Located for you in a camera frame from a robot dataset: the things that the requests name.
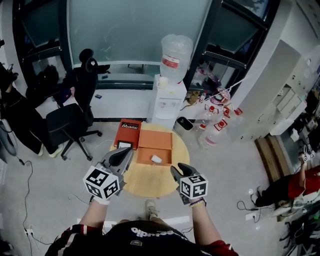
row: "shoe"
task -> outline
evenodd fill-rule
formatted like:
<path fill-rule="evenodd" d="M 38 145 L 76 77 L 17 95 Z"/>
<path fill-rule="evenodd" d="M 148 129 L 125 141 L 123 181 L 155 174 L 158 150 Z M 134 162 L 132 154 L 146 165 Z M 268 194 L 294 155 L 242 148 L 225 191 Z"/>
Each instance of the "shoe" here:
<path fill-rule="evenodd" d="M 251 201 L 254 204 L 254 206 L 256 206 L 256 201 L 258 199 L 258 196 L 256 194 L 252 194 L 251 196 Z"/>
<path fill-rule="evenodd" d="M 146 219 L 150 220 L 150 215 L 155 215 L 158 217 L 158 211 L 156 210 L 156 204 L 155 201 L 148 199 L 145 201 L 145 211 L 146 211 Z"/>
<path fill-rule="evenodd" d="M 49 157 L 55 158 L 62 151 L 63 148 L 64 148 L 64 145 L 60 144 L 54 153 L 49 154 Z"/>
<path fill-rule="evenodd" d="M 41 157 L 44 154 L 44 145 L 41 144 L 40 152 L 38 153 L 38 157 Z"/>
<path fill-rule="evenodd" d="M 261 188 L 261 186 L 258 186 L 257 188 L 256 188 L 256 193 L 258 194 L 258 197 L 262 197 L 262 192 L 263 192 L 264 190 Z"/>

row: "person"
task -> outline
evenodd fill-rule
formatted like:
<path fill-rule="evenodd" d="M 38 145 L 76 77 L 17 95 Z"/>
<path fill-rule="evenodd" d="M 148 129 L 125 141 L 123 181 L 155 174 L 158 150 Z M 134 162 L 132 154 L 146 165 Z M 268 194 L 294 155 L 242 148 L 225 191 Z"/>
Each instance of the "person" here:
<path fill-rule="evenodd" d="M 107 214 L 105 204 L 94 197 L 80 223 L 59 236 L 46 256 L 74 255 L 213 255 L 237 256 L 210 219 L 204 199 L 190 200 L 195 244 L 158 217 L 155 202 L 145 202 L 146 219 L 121 220 L 102 234 Z"/>
<path fill-rule="evenodd" d="M 0 90 L 5 109 L 1 118 L 6 119 L 16 137 L 27 148 L 42 156 L 43 146 L 51 158 L 56 157 L 63 149 L 63 144 L 53 146 L 45 119 L 36 111 L 29 100 L 13 87 L 15 77 L 0 64 Z"/>
<path fill-rule="evenodd" d="M 303 157 L 303 154 L 299 156 L 300 172 L 276 180 L 265 191 L 258 187 L 257 194 L 251 195 L 256 207 L 270 206 L 282 200 L 295 199 L 300 195 L 305 196 L 320 190 L 320 165 L 306 170 L 307 162 L 304 162 Z"/>

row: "white eraser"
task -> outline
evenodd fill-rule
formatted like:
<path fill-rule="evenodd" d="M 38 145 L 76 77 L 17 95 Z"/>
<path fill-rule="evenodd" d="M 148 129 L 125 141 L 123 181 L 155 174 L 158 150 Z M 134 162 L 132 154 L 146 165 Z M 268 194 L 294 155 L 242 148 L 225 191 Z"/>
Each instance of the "white eraser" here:
<path fill-rule="evenodd" d="M 162 159 L 159 156 L 153 155 L 151 161 L 160 164 L 162 162 Z"/>

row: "gray floor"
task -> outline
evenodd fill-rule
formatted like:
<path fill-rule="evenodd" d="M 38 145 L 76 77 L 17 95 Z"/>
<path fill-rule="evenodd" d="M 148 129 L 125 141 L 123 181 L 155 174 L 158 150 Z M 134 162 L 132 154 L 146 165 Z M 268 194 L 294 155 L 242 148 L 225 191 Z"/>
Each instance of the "gray floor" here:
<path fill-rule="evenodd" d="M 84 142 L 91 154 L 102 141 L 114 139 L 118 125 L 94 123 L 90 129 L 97 128 L 103 132 L 103 136 L 91 135 Z M 111 143 L 107 141 L 96 149 L 93 163 L 109 150 Z M 278 241 L 286 233 L 284 223 L 268 218 L 270 209 L 262 210 L 262 217 L 257 224 L 252 220 L 246 221 L 247 212 L 238 210 L 236 206 L 239 200 L 243 200 L 247 207 L 252 207 L 248 190 L 259 185 L 263 188 L 268 186 L 267 175 L 255 144 L 220 144 L 207 151 L 199 150 L 192 138 L 186 144 L 191 165 L 209 179 L 207 209 L 222 238 L 231 243 L 242 256 L 280 256 L 284 243 Z M 38 157 L 19 143 L 19 157 L 24 161 L 31 160 L 33 164 L 25 226 L 31 226 L 34 236 L 44 243 L 52 242 L 57 235 L 75 224 L 87 208 L 86 204 L 69 194 L 82 193 L 82 178 L 90 162 L 77 145 L 73 145 L 67 156 L 69 159 L 66 161 L 60 157 L 51 159 L 45 151 L 42 157 Z M 31 167 L 22 166 L 16 158 L 9 156 L 6 156 L 6 161 L 8 168 L 5 185 L 0 191 L 0 212 L 4 219 L 1 235 L 14 245 L 19 255 L 28 256 L 30 247 L 22 223 L 26 216 L 24 198 L 28 191 L 27 179 Z M 89 194 L 84 191 L 81 199 L 87 202 L 89 198 Z M 123 191 L 120 197 L 112 199 L 106 220 L 118 222 L 143 216 L 145 200 Z M 182 205 L 176 192 L 156 199 L 156 203 L 160 210 L 159 216 L 163 219 L 191 216 L 190 208 Z M 190 222 L 174 227 L 181 231 L 191 226 Z M 192 232 L 187 235 L 193 239 Z M 33 256 L 45 254 L 47 245 L 33 239 L 31 242 Z"/>

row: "red label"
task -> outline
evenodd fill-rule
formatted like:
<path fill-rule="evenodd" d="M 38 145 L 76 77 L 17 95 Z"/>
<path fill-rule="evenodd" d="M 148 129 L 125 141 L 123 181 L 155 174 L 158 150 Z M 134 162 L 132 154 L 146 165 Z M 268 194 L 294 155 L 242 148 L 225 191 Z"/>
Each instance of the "red label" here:
<path fill-rule="evenodd" d="M 162 63 L 170 68 L 177 69 L 180 60 L 178 58 L 170 57 L 166 54 L 162 56 Z"/>

